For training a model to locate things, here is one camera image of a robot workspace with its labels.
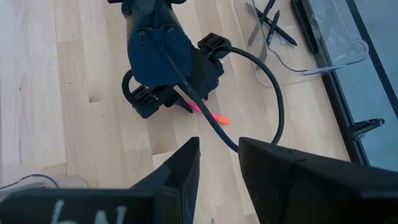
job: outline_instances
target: wooden table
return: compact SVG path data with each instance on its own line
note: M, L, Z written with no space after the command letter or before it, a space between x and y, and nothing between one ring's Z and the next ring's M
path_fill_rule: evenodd
M311 57L288 0L274 9L283 10L280 26L297 40L297 51ZM188 0L175 13L193 43L214 32L246 49L233 0ZM0 21L0 184L42 172L80 175L90 187L126 188L199 136L195 222L258 222L237 155L202 115L173 107L143 120L124 99L121 80L129 62L119 4L3 0ZM235 142L240 136L270 141L277 127L274 91L256 83L244 58L231 54L224 69L207 106L233 122L224 129ZM282 91L286 125L280 145L348 160L321 79Z

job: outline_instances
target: orange marker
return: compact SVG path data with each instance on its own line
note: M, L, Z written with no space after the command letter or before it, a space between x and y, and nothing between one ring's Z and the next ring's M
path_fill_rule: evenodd
M193 103L188 102L188 101L187 101L187 104L188 104L189 107L191 107L193 110L201 112L199 106L197 106L196 104L193 104ZM229 121L228 118L224 118L223 116L217 115L217 114L211 114L211 115L213 115L214 119L216 119L216 121L219 122L219 123L222 124L222 125L230 125L230 124L231 124L231 122Z

